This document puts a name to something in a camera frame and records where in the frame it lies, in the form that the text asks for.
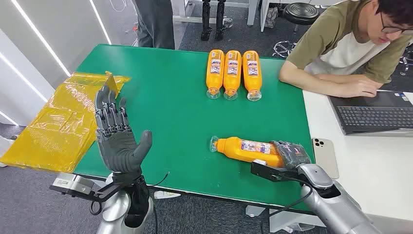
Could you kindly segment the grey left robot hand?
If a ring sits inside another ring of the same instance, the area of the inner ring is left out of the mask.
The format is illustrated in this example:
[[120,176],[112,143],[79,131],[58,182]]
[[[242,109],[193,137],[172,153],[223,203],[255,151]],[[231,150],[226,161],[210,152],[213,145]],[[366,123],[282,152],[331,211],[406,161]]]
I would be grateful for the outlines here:
[[96,141],[105,166],[113,173],[140,173],[152,147],[152,132],[144,130],[135,139],[123,97],[117,107],[115,92],[107,85],[95,96]]

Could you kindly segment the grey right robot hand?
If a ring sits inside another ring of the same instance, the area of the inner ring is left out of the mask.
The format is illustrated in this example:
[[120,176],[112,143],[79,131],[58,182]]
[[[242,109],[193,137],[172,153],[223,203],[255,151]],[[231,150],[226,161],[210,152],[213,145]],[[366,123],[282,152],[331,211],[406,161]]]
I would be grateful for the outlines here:
[[300,144],[281,140],[273,140],[270,143],[274,145],[277,153],[281,156],[283,167],[286,169],[295,170],[301,164],[312,163],[307,152]]

